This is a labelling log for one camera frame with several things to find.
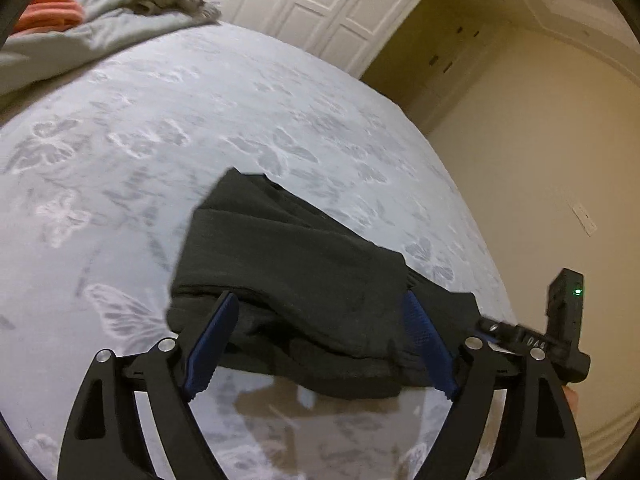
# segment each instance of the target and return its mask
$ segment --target bed sheet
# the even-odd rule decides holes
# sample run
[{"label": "bed sheet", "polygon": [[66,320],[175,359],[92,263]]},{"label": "bed sheet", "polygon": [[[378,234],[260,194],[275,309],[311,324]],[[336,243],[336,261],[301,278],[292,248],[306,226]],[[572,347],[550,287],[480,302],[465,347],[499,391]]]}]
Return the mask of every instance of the bed sheet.
[{"label": "bed sheet", "polygon": [[[146,351],[169,334],[163,311],[191,210],[230,166],[264,172],[513,321],[468,208],[396,105],[239,27],[148,41],[0,129],[0,410],[48,478],[95,352]],[[152,459],[171,478],[140,401]],[[220,368],[191,408],[232,480],[369,480],[412,478],[449,402],[431,388],[348,402]],[[471,476],[487,461],[484,450]]]}]

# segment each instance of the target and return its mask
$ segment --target silver screw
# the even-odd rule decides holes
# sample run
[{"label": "silver screw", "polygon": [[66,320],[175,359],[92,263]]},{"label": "silver screw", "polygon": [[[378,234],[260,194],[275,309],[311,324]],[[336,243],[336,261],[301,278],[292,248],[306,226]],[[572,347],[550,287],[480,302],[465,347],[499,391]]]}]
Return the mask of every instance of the silver screw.
[{"label": "silver screw", "polygon": [[529,352],[531,354],[531,357],[533,357],[536,361],[542,361],[542,359],[544,359],[546,357],[545,351],[542,348],[532,348],[531,352]]},{"label": "silver screw", "polygon": [[169,352],[175,348],[175,339],[171,339],[168,337],[167,339],[162,339],[161,342],[158,343],[158,349],[161,352]]},{"label": "silver screw", "polygon": [[482,348],[482,339],[479,337],[467,337],[465,339],[465,346],[472,350],[479,350]]},{"label": "silver screw", "polygon": [[111,350],[100,350],[95,355],[95,360],[98,361],[99,363],[104,363],[108,361],[110,358],[111,358]]}]

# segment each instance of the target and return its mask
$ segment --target folded black garment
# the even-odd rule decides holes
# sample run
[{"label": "folded black garment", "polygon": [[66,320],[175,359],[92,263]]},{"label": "folded black garment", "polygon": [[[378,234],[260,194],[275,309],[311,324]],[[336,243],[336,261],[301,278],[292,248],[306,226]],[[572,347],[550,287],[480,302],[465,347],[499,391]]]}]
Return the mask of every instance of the folded black garment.
[{"label": "folded black garment", "polygon": [[166,318],[174,332],[224,290],[241,301],[220,365],[345,399],[428,386],[406,336],[409,283],[447,291],[266,176],[231,169],[194,211]]}]

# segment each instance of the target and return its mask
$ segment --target beige wall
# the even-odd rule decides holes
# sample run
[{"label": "beige wall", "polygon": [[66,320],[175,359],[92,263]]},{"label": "beige wall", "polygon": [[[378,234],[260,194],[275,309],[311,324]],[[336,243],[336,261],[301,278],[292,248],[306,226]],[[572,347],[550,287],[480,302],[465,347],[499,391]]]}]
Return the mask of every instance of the beige wall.
[{"label": "beige wall", "polygon": [[581,434],[628,410],[640,399],[640,89],[583,51],[514,30],[428,139],[522,323],[545,327],[546,287],[562,267],[585,275]]}]

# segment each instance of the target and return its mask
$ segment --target mattress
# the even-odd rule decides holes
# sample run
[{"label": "mattress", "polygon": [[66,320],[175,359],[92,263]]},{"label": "mattress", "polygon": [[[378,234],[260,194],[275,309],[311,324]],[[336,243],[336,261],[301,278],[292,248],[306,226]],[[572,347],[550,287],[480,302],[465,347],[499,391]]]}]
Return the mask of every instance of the mattress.
[{"label": "mattress", "polygon": [[[239,27],[147,41],[0,128],[0,410],[48,478],[94,354],[143,352],[170,334],[168,285],[191,211],[231,166],[267,174],[513,322],[465,202],[395,104]],[[172,478],[139,401],[158,475]],[[431,388],[338,400],[219,368],[190,406],[230,479],[331,480],[412,478],[450,403]]]}]

